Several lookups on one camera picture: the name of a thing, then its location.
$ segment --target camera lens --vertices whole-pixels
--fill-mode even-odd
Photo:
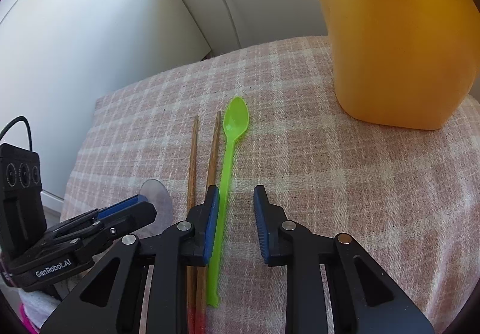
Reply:
[[[38,184],[38,182],[40,181],[40,174],[38,172],[38,167],[36,166],[32,168],[32,179],[34,184]]]
[[[26,164],[21,164],[19,169],[20,182],[22,185],[27,188],[30,185],[30,171]]]
[[[7,181],[10,186],[15,186],[17,182],[17,176],[15,174],[14,164],[8,164],[7,166]]]

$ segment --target green spoon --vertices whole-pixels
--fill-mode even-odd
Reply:
[[[235,97],[225,111],[223,118],[223,131],[226,136],[225,157],[223,158],[222,178],[220,179],[220,205],[218,208],[217,228],[213,253],[208,264],[207,275],[207,304],[218,307],[219,299],[217,294],[218,273],[220,271],[220,255],[222,253],[223,229],[227,213],[227,200],[229,198],[230,177],[232,175],[233,151],[235,143],[248,128],[248,108],[243,98]]]

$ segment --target wooden chopstick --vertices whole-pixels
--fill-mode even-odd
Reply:
[[[188,188],[187,188],[187,215],[188,211],[195,206],[195,183],[197,176],[197,137],[198,137],[198,116],[195,116],[194,127],[191,133],[191,148],[190,148],[190,165],[188,168]],[[195,333],[195,289],[196,271],[195,267],[186,267],[186,283],[187,283],[187,322],[188,333]]]
[[[208,186],[215,185],[217,174],[218,139],[220,138],[222,112],[217,112],[215,128],[213,131],[212,148],[210,149],[210,160],[208,161],[208,174],[206,191]],[[207,309],[207,267],[197,268],[197,295],[195,302],[195,334],[205,334],[206,309]]]

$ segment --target plaid cloth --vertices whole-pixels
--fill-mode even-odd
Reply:
[[[215,113],[237,95],[250,127],[235,152],[221,305],[208,308],[207,332],[284,332],[286,269],[263,264],[257,184],[312,232],[354,236],[441,332],[480,277],[480,105],[468,96],[438,131],[355,120],[335,99],[327,37],[249,47],[99,99],[62,218],[125,199],[157,178],[172,196],[174,222],[184,219],[193,118],[201,122],[201,203]],[[224,149],[222,135],[217,183]]]

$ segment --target orange plastic container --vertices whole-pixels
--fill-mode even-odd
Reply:
[[[438,129],[480,71],[472,0],[320,0],[338,102],[371,123]]]

